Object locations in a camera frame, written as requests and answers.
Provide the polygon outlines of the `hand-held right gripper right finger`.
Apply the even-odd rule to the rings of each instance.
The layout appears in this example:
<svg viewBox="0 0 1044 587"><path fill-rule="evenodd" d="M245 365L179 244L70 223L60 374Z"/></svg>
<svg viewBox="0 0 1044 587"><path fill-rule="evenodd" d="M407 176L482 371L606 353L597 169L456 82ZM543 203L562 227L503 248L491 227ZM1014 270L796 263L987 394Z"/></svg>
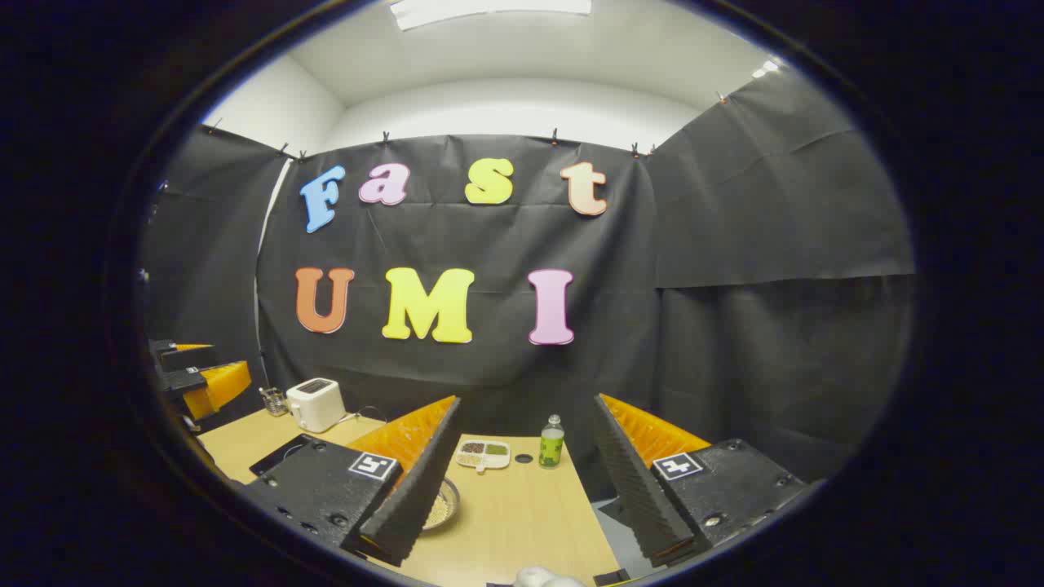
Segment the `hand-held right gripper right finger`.
<svg viewBox="0 0 1044 587"><path fill-rule="evenodd" d="M639 549L656 566L718 549L808 491L744 439L716 444L597 395L594 439Z"/></svg>

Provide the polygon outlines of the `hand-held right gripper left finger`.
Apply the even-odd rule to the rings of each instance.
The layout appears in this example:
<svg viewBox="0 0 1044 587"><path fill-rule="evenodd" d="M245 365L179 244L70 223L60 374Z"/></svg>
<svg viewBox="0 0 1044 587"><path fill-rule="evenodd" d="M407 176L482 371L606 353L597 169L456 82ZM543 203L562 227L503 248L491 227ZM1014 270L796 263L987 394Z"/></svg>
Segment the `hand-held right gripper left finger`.
<svg viewBox="0 0 1044 587"><path fill-rule="evenodd" d="M245 494L309 540L399 566L458 445L459 408L448 396L346 445L313 437Z"/></svg>

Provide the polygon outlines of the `stainless steel pot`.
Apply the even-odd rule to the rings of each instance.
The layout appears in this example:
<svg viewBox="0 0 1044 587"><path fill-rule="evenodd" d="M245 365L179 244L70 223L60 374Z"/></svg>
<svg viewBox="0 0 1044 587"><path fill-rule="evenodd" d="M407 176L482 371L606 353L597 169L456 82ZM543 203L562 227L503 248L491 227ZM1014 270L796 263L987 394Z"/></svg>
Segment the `stainless steel pot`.
<svg viewBox="0 0 1044 587"><path fill-rule="evenodd" d="M434 527L432 530L425 530L424 529L425 523L424 523L422 525L422 532L432 532L438 530L444 525L451 523L451 521L454 520L454 517L458 515L458 511L460 509L460 494L458 491L458 487L456 487L454 483L452 483L450 479L448 479L448 477L446 477L446 479L441 480L438 493L436 495L438 495L440 493L444 494L445 497L448 499L448 502L450 502L452 508L452 514L445 520L444 523L438 525L438 527Z"/></svg>

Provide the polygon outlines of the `black induction cooktop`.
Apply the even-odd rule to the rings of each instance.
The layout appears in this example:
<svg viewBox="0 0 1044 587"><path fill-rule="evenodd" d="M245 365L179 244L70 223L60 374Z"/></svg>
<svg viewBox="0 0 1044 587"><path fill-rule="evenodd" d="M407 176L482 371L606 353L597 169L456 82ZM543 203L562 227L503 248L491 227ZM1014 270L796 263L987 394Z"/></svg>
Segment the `black induction cooktop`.
<svg viewBox="0 0 1044 587"><path fill-rule="evenodd" d="M292 453L308 446L313 440L314 438L310 435L296 435L290 441L284 442L283 445L272 449L272 452L267 456L260 457L256 463L251 464L250 473L257 477L265 475L266 472L271 471L277 465L290 457Z"/></svg>

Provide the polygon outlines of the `white divided dish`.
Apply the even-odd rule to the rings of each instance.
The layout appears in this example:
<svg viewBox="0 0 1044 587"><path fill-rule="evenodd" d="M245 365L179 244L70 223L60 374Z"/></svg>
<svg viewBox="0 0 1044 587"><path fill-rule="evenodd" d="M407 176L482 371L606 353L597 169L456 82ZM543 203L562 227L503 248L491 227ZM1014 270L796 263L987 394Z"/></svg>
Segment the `white divided dish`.
<svg viewBox="0 0 1044 587"><path fill-rule="evenodd" d="M487 443L507 444L499 441L489 441L488 439L465 439L465 441L462 441L462 444L469 442L481 442L485 444ZM456 454L464 453L462 451L460 451L461 446L462 445L460 445L458 447L458 450L456 450L454 457L455 461L456 461ZM480 470L487 471L487 470L497 470L497 469L507 468L507 466L511 465L511 454L508 454L508 456L488 456L488 454L481 453L481 456L482 456L482 462L477 467L470 467L470 468L474 468L477 471Z"/></svg>

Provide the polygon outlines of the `green label drink bottle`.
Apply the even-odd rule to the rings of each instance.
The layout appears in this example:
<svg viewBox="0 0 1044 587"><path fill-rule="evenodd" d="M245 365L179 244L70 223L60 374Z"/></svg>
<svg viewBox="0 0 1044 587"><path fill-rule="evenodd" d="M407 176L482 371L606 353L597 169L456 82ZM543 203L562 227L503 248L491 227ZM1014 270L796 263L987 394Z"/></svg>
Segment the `green label drink bottle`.
<svg viewBox="0 0 1044 587"><path fill-rule="evenodd" d="M548 417L541 430L538 444L538 464L543 468L556 468L562 461L564 428L560 415Z"/></svg>

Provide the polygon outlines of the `white toaster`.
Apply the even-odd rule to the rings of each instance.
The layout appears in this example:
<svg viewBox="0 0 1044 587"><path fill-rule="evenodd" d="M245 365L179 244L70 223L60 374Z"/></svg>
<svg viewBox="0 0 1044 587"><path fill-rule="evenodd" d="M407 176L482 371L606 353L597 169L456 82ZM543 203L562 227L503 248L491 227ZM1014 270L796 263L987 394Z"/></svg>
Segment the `white toaster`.
<svg viewBox="0 0 1044 587"><path fill-rule="evenodd" d="M299 428L313 435L321 435L339 423L347 415L343 395L337 382L316 377L285 393L290 415Z"/></svg>

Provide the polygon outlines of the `black backdrop cloth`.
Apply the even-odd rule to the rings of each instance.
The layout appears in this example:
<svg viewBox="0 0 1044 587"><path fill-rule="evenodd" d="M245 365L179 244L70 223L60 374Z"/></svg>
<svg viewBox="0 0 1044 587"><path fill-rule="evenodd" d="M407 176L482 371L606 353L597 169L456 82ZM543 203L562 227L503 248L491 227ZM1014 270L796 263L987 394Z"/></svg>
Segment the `black backdrop cloth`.
<svg viewBox="0 0 1044 587"><path fill-rule="evenodd" d="M449 135L288 162L199 130L161 181L147 338L209 343L257 386L329 377L382 417L458 396L472 435L556 413L590 499L613 494L595 395L816 482L874 428L909 338L891 180L789 74L641 159Z"/></svg>

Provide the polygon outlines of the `large ceiling light panel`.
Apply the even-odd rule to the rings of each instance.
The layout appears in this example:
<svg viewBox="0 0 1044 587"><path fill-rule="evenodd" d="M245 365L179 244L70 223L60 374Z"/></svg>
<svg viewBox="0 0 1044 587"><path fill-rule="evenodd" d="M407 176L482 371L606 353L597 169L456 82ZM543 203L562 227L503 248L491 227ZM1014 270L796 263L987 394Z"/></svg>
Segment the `large ceiling light panel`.
<svg viewBox="0 0 1044 587"><path fill-rule="evenodd" d="M496 11L551 11L589 15L592 0L396 0L389 4L396 25L402 31L450 21L462 16Z"/></svg>

